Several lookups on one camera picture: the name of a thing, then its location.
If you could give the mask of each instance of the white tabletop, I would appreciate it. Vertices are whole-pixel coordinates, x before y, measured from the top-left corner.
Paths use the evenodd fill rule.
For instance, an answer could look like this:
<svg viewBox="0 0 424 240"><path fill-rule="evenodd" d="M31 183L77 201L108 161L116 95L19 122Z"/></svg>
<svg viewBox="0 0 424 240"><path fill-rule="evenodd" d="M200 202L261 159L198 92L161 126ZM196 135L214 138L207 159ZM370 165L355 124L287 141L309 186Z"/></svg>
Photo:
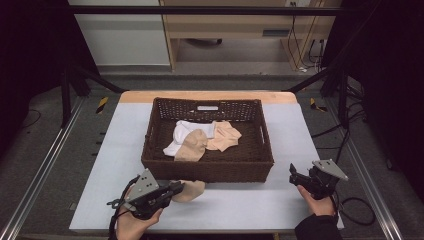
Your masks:
<svg viewBox="0 0 424 240"><path fill-rule="evenodd" d="M70 230L106 232L120 197L141 174L151 103L119 103L72 219ZM210 183L189 203L171 202L150 233L267 233L292 230L308 207L289 183L289 165L308 175L320 160L299 104L263 104L275 164L265 183Z"/></svg>

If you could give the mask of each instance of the hand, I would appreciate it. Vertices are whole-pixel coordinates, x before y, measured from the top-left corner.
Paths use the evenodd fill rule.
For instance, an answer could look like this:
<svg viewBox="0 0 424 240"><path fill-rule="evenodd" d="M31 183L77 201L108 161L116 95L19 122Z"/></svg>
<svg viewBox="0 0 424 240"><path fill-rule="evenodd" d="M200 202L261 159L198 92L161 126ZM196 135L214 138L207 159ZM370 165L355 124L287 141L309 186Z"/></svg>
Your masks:
<svg viewBox="0 0 424 240"><path fill-rule="evenodd" d="M300 195L305 199L306 203L309 206L309 209L317 216L330 215L334 216L336 214L334 210L333 202L330 197L326 197L320 200L315 200L312 198L311 194L303 186L297 185L297 190L299 190Z"/></svg>
<svg viewBox="0 0 424 240"><path fill-rule="evenodd" d="M143 233L152 226L159 222L159 217L163 209L158 209L153 216L148 220L140 220L135 218L132 213L124 206L119 209L120 217L117 220L116 237L119 240L139 240Z"/></svg>

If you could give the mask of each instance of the wooden desk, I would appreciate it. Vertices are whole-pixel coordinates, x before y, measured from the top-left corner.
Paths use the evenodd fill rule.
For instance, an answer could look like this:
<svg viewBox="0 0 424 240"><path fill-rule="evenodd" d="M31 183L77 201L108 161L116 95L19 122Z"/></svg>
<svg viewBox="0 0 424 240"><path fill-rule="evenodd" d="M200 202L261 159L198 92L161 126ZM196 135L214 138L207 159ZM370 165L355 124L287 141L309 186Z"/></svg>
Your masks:
<svg viewBox="0 0 424 240"><path fill-rule="evenodd" d="M319 156L299 104L285 92L140 91L122 94L102 147L75 211L70 229L107 232L128 181L143 172L141 152L154 97L189 99L261 99L275 164L265 183L209 183L189 203L171 202L150 233L275 233L292 231L309 215L289 165L307 175Z"/></svg>
<svg viewBox="0 0 424 240"><path fill-rule="evenodd" d="M290 0L160 0L161 6L242 6L284 7ZM341 0L309 0L304 7L338 7ZM301 59L309 51L313 39L328 39L335 17L243 15L163 15L168 54L173 70L177 61L180 39L281 39L293 70L303 66ZM279 35L267 35L265 30L278 30Z"/></svg>

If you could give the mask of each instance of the table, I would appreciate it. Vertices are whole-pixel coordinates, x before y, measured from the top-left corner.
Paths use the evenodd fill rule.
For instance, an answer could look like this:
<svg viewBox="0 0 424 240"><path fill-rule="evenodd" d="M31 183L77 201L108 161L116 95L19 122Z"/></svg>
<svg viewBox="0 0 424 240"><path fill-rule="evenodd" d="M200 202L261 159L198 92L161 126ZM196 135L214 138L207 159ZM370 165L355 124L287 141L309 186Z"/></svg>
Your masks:
<svg viewBox="0 0 424 240"><path fill-rule="evenodd" d="M122 94L96 162L72 219L70 230L106 232L128 181L141 174L141 152L154 97L186 99L261 99L275 164L265 183L209 183L189 203L171 202L149 233L276 233L291 231L309 216L308 207L289 183L289 165L307 175L315 146L292 93L129 91Z"/></svg>

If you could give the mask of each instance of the wall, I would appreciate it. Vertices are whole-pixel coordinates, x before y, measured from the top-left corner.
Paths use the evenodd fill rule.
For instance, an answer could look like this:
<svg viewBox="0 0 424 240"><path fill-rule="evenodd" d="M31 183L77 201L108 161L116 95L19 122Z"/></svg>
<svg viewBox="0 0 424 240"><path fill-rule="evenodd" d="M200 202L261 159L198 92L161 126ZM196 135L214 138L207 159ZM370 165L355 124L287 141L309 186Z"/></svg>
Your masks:
<svg viewBox="0 0 424 240"><path fill-rule="evenodd" d="M155 0L69 0L70 5L145 5ZM76 19L98 66L169 66L160 15L80 15Z"/></svg>

